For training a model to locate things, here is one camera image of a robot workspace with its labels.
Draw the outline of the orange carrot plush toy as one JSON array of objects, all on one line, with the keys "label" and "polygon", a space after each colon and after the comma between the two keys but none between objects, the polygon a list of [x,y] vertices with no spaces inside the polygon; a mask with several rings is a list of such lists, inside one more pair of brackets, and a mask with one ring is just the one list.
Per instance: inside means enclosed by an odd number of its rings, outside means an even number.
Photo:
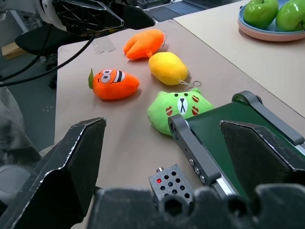
[{"label": "orange carrot plush toy", "polygon": [[104,69],[94,74],[91,69],[88,86],[103,100],[117,100],[134,94],[140,85],[135,76],[117,69]]}]

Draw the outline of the ribbed finger of the black left gripper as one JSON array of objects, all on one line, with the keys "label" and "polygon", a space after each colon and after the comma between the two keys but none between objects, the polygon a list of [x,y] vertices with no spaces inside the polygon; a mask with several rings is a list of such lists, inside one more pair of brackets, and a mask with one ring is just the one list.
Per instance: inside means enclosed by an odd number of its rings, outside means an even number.
[{"label": "ribbed finger of the black left gripper", "polygon": [[113,0],[53,0],[59,20],[71,33],[99,33],[124,25],[110,9]]}]

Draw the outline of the green conveyor belt grey frame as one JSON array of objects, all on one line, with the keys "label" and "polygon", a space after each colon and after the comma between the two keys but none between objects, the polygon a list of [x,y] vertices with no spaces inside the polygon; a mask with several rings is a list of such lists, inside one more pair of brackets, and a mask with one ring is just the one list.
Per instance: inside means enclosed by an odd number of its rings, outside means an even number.
[{"label": "green conveyor belt grey frame", "polygon": [[248,198],[241,187],[229,156],[220,122],[234,121],[267,127],[285,139],[305,156],[305,138],[266,108],[259,96],[242,91],[229,104],[202,114],[183,118],[177,114],[168,119],[168,126],[195,174],[205,186],[221,196],[239,194]]}]

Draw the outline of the black office chair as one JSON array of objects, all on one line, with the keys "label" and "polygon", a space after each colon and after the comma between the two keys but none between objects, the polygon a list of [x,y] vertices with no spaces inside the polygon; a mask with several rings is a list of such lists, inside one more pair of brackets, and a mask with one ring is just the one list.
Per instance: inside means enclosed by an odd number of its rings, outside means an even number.
[{"label": "black office chair", "polygon": [[[15,43],[26,52],[37,55],[45,42],[50,26],[50,24],[47,24],[24,33],[15,39]],[[53,27],[42,56],[57,54],[58,48],[63,45],[87,41],[89,39],[90,36],[78,36]]]}]

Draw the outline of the cardboard box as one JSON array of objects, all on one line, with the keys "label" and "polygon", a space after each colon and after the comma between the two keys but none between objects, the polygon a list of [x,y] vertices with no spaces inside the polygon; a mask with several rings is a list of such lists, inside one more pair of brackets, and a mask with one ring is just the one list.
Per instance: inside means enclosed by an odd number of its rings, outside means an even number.
[{"label": "cardboard box", "polygon": [[23,50],[14,42],[6,46],[2,46],[1,51],[2,51],[2,56],[6,60],[11,60],[27,53],[25,50]]}]

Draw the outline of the green bear plush toy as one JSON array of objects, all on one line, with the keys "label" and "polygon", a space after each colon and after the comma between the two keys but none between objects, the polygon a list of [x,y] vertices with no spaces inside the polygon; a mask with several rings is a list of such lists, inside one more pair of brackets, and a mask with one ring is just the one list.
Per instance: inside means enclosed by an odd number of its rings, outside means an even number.
[{"label": "green bear plush toy", "polygon": [[188,92],[160,91],[148,107],[147,115],[153,127],[163,134],[171,135],[169,117],[181,115],[190,118],[212,109],[214,106],[201,95],[198,88]]}]

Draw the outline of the clear tape strip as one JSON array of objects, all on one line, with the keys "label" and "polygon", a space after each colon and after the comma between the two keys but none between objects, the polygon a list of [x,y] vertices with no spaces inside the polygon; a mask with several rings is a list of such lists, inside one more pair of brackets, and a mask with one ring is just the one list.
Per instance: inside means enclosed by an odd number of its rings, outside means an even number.
[{"label": "clear tape strip", "polygon": [[103,52],[112,52],[116,50],[115,45],[107,37],[95,39],[92,42],[95,54],[102,54]]}]

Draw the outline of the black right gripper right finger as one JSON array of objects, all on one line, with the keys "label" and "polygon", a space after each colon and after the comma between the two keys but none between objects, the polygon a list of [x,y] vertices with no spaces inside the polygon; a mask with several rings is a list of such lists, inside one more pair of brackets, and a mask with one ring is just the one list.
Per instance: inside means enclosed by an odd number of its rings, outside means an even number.
[{"label": "black right gripper right finger", "polygon": [[305,156],[265,126],[220,122],[237,179],[248,197],[262,184],[305,186]]}]

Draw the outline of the blue plate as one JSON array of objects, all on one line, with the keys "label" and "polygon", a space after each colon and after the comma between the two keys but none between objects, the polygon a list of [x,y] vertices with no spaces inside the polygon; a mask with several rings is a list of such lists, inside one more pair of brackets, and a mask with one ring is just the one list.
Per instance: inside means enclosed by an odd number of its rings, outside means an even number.
[{"label": "blue plate", "polygon": [[266,29],[259,29],[259,28],[256,28],[256,27],[252,26],[252,25],[249,25],[248,23],[246,23],[244,21],[244,10],[245,10],[245,7],[246,7],[246,5],[243,5],[243,6],[240,7],[238,20],[240,21],[240,23],[242,25],[244,25],[245,27],[247,27],[247,28],[249,28],[251,30],[259,31],[259,32],[265,32],[265,33],[272,33],[272,34],[285,34],[285,35],[305,33],[304,30],[301,30],[301,31],[279,31],[277,29],[277,27],[276,27],[275,19],[273,20],[273,22]]}]

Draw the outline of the pink plate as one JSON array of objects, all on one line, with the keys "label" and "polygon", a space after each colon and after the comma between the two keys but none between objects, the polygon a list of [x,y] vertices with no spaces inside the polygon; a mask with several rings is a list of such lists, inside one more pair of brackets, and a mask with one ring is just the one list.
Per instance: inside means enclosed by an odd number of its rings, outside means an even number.
[{"label": "pink plate", "polygon": [[246,35],[263,41],[291,42],[291,41],[305,39],[305,31],[300,33],[288,33],[288,34],[271,33],[270,31],[257,31],[243,25],[240,21],[238,21],[238,26],[240,31],[242,31]]}]

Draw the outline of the yellow lemon plush toy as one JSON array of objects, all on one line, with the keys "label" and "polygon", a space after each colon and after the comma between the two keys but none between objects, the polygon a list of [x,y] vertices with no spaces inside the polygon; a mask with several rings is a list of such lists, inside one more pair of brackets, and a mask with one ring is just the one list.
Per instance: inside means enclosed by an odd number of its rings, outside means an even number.
[{"label": "yellow lemon plush toy", "polygon": [[202,85],[200,81],[188,83],[189,76],[187,66],[172,52],[158,52],[149,58],[148,61],[151,74],[165,85],[173,86],[178,84],[187,85],[191,88]]}]

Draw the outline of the grey perforated sensor box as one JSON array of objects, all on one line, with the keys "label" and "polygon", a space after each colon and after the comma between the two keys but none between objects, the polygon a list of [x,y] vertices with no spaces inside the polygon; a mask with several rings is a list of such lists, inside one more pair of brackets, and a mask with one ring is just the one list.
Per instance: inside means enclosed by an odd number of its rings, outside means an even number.
[{"label": "grey perforated sensor box", "polygon": [[148,180],[155,204],[169,196],[178,196],[189,206],[193,204],[193,187],[177,164],[168,168],[158,168]]}]

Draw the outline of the green apple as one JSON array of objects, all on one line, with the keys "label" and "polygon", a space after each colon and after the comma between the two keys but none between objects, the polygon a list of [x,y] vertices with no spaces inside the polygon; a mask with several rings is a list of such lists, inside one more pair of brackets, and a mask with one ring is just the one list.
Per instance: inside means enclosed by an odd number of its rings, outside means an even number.
[{"label": "green apple", "polygon": [[278,0],[250,0],[244,9],[244,21],[259,29],[266,29],[279,10]]},{"label": "green apple", "polygon": [[305,31],[305,0],[289,0],[275,19],[279,31]]}]

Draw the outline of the dark laptop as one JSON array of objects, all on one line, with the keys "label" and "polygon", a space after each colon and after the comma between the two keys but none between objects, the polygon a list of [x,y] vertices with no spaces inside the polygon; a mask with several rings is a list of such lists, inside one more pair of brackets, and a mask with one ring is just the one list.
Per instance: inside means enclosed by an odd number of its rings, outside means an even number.
[{"label": "dark laptop", "polygon": [[157,21],[166,21],[215,7],[210,0],[143,0],[144,11]]}]

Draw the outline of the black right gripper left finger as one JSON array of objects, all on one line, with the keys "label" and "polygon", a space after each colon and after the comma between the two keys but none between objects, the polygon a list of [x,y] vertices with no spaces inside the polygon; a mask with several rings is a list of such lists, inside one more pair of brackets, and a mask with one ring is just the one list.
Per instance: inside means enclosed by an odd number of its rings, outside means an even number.
[{"label": "black right gripper left finger", "polygon": [[88,213],[96,189],[106,120],[71,126],[34,170],[0,177],[0,184],[21,183],[2,203],[0,229],[71,229]]}]

